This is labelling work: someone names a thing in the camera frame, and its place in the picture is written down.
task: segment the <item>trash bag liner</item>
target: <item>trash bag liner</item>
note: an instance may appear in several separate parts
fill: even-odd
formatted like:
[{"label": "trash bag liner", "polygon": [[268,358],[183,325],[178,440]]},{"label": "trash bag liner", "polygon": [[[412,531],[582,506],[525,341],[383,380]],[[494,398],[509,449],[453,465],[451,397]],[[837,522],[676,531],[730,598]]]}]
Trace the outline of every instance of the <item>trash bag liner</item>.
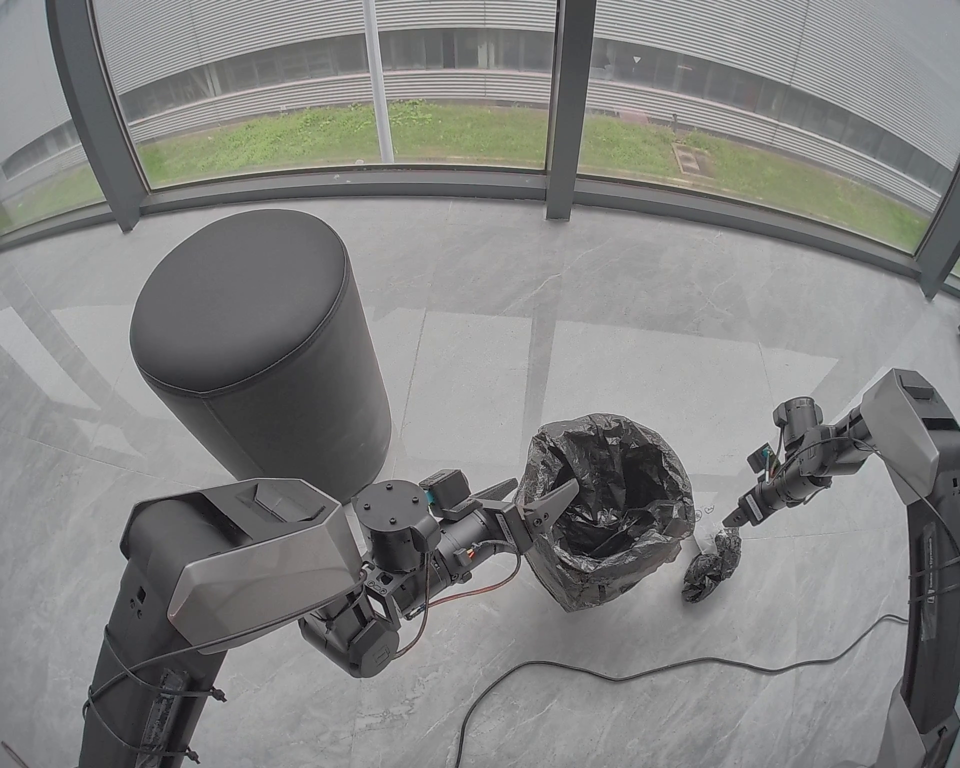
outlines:
[{"label": "trash bag liner", "polygon": [[740,565],[740,532],[736,528],[721,528],[713,545],[716,554],[701,552],[686,569],[682,593],[687,603],[699,603]]},{"label": "trash bag liner", "polygon": [[516,503],[571,477],[580,492],[526,553],[540,583],[569,612],[610,602],[673,562],[694,526],[690,481],[677,454],[625,417],[591,414],[542,426]]}]

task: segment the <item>trash can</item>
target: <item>trash can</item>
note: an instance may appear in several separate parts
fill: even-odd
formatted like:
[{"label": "trash can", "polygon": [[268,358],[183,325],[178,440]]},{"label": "trash can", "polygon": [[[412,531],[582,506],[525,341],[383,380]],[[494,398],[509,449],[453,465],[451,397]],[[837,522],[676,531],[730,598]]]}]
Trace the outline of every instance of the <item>trash can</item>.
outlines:
[{"label": "trash can", "polygon": [[380,471],[387,393],[347,249],[292,210],[214,222],[136,301],[133,360],[237,480],[298,477],[341,501]]},{"label": "trash can", "polygon": [[580,492],[526,553],[568,612],[608,603],[676,560],[694,526],[693,492],[677,454],[625,417],[591,414],[542,426],[516,502],[530,503],[571,477]]}]

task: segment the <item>robotic arm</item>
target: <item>robotic arm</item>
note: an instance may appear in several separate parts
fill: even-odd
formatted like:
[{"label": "robotic arm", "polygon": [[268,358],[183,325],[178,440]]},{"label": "robotic arm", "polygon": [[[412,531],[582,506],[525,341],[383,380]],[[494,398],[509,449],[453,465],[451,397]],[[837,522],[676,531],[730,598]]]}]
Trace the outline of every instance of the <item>robotic arm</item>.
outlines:
[{"label": "robotic arm", "polygon": [[853,474],[871,454],[887,465],[906,505],[910,614],[903,678],[894,690],[876,768],[943,768],[960,722],[960,426],[918,373],[891,370],[836,424],[810,397],[774,411],[785,449],[751,457],[766,471],[724,523],[761,525],[805,504],[836,475]]},{"label": "robotic arm", "polygon": [[508,480],[471,494],[460,470],[419,485],[365,488],[354,510],[301,480],[257,479],[133,507],[120,542],[127,568],[84,707],[80,768],[175,768],[229,648],[297,620],[350,675],[398,655],[401,617],[469,581],[497,552],[518,557],[579,488],[528,507],[501,499]]}]

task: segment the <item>crumpled black plastic bag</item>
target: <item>crumpled black plastic bag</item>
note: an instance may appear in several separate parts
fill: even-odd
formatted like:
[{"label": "crumpled black plastic bag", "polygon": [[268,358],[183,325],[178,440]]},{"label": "crumpled black plastic bag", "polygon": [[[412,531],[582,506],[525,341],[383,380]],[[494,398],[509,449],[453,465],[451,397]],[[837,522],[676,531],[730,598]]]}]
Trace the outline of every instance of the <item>crumpled black plastic bag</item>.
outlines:
[{"label": "crumpled black plastic bag", "polygon": [[540,583],[569,612],[607,603],[673,562],[694,525],[690,481],[677,454],[625,417],[592,414],[542,426],[516,503],[571,477],[580,492],[526,553]]},{"label": "crumpled black plastic bag", "polygon": [[684,574],[683,596],[687,603],[699,603],[724,579],[729,579],[740,564],[740,532],[724,528],[713,537],[717,553],[700,553]]}]

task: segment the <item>manhole cover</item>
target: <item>manhole cover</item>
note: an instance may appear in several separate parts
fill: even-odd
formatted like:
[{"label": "manhole cover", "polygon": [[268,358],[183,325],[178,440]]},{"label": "manhole cover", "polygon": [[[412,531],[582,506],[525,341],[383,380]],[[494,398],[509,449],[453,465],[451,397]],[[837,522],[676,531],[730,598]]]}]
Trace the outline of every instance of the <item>manhole cover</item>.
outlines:
[{"label": "manhole cover", "polygon": [[709,155],[701,150],[692,149],[684,144],[673,145],[673,156],[677,159],[681,173],[688,176],[713,178],[713,164]]}]

